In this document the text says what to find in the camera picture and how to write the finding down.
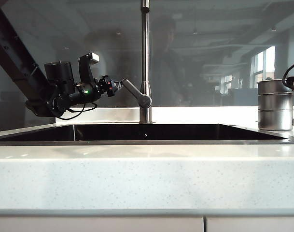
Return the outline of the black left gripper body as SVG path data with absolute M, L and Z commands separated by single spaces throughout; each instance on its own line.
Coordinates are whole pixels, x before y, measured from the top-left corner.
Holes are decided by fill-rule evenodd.
M 114 81 L 107 75 L 98 81 L 80 82 L 75 85 L 75 103 L 91 103 L 107 93 L 108 97 L 114 96 Z

